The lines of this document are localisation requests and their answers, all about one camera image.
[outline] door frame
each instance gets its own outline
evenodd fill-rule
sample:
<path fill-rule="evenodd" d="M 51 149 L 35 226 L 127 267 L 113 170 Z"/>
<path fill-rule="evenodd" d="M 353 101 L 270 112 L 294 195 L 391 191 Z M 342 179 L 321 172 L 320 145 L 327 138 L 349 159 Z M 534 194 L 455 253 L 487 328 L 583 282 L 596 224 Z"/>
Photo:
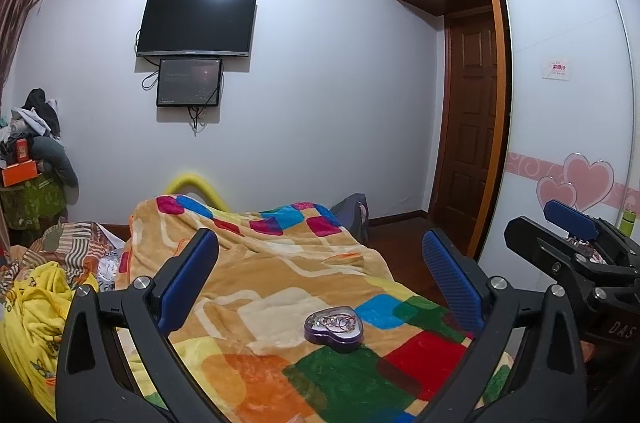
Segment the door frame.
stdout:
<path fill-rule="evenodd" d="M 433 188 L 431 190 L 431 199 L 429 201 L 429 218 L 433 221 L 433 213 L 438 200 L 438 186 L 442 177 L 442 166 L 444 164 L 444 151 L 447 146 L 447 136 L 449 134 L 449 107 L 450 107 L 450 88 L 451 88 L 451 22 L 455 19 L 470 17 L 473 15 L 482 15 L 492 13 L 494 8 L 492 5 L 482 6 L 479 8 L 467 9 L 444 15 L 444 95 L 442 99 L 442 122 L 440 124 L 440 142 L 438 145 L 438 159 L 436 162 L 436 171 L 433 178 Z M 462 249 L 463 253 L 468 255 L 468 251 Z"/>
<path fill-rule="evenodd" d="M 508 42 L 507 32 L 509 30 L 508 16 L 504 0 L 491 0 L 492 5 L 485 8 L 478 8 L 461 13 L 445 16 L 445 74 L 444 74 L 444 103 L 442 106 L 442 126 L 440 128 L 440 144 L 438 146 L 438 159 L 436 162 L 436 172 L 433 180 L 433 188 L 431 189 L 431 200 L 429 203 L 430 217 L 433 220 L 433 209 L 437 200 L 438 186 L 442 176 L 442 163 L 444 158 L 444 149 L 447 140 L 447 129 L 449 126 L 449 101 L 450 101 L 450 19 L 460 18 L 479 14 L 483 12 L 493 11 L 495 21 L 495 45 L 497 55 L 497 93 L 496 93 L 496 111 L 495 111 L 495 127 L 494 141 L 491 149 L 491 158 L 489 159 L 489 168 L 487 171 L 486 184 L 478 217 L 476 219 L 476 227 L 466 249 L 462 252 L 473 259 L 478 259 L 487 233 L 494 215 L 495 204 L 498 199 L 500 190 L 500 182 L 502 181 L 502 171 L 504 169 L 504 161 L 506 159 L 509 120 L 511 109 L 511 67 L 508 62 L 511 60 L 511 43 Z"/>

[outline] gray pillow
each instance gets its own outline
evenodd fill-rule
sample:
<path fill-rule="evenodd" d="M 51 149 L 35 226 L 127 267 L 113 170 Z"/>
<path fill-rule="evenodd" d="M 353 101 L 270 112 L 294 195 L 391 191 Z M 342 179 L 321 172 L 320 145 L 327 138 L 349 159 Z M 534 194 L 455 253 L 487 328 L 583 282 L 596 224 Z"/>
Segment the gray pillow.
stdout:
<path fill-rule="evenodd" d="M 71 166 L 69 158 L 66 157 L 65 148 L 56 140 L 43 136 L 33 138 L 30 157 L 36 161 L 42 159 L 49 162 L 66 186 L 71 186 L 72 188 L 78 186 L 78 177 Z"/>

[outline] pink decorative stripe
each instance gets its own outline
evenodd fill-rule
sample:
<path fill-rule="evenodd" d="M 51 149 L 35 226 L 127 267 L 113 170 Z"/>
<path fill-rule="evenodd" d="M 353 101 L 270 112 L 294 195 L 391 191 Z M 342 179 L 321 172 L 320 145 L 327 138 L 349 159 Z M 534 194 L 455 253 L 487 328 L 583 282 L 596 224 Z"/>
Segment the pink decorative stripe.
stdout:
<path fill-rule="evenodd" d="M 542 159 L 509 152 L 504 163 L 504 171 L 534 181 L 540 181 L 549 176 L 558 183 L 562 182 L 563 167 L 557 163 L 551 163 Z M 640 210 L 640 191 L 627 188 L 625 184 L 614 183 L 611 191 L 602 201 L 607 206 L 620 209 L 624 201 L 625 209 L 638 212 Z"/>

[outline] purple heart-shaped tin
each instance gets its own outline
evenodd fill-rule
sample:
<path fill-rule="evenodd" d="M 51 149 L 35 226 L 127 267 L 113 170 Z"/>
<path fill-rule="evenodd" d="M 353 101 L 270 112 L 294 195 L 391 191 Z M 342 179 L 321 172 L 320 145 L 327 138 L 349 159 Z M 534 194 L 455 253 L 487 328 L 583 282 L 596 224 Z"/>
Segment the purple heart-shaped tin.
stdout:
<path fill-rule="evenodd" d="M 311 343 L 328 345 L 339 353 L 355 351 L 364 336 L 362 321 L 348 306 L 312 313 L 305 320 L 305 338 Z"/>

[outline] metal bolt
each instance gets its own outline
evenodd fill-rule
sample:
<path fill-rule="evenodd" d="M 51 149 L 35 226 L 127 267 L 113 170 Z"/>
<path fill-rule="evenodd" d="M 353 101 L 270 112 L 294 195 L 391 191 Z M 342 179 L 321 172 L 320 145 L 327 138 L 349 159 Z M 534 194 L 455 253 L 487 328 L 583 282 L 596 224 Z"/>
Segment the metal bolt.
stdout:
<path fill-rule="evenodd" d="M 507 289 L 509 283 L 502 277 L 493 277 L 491 279 L 491 287 L 494 289 Z"/>
<path fill-rule="evenodd" d="M 138 277 L 133 280 L 133 287 L 135 289 L 146 289 L 151 284 L 151 279 L 147 276 Z"/>
<path fill-rule="evenodd" d="M 604 289 L 602 288 L 596 288 L 593 290 L 593 294 L 596 296 L 596 298 L 600 299 L 600 300 L 606 300 L 607 299 L 607 294 L 604 291 Z"/>
<path fill-rule="evenodd" d="M 553 284 L 551 292 L 556 297 L 564 297 L 564 288 L 560 284 Z"/>
<path fill-rule="evenodd" d="M 84 284 L 76 290 L 76 294 L 86 297 L 91 292 L 91 289 L 92 287 L 89 284 Z"/>

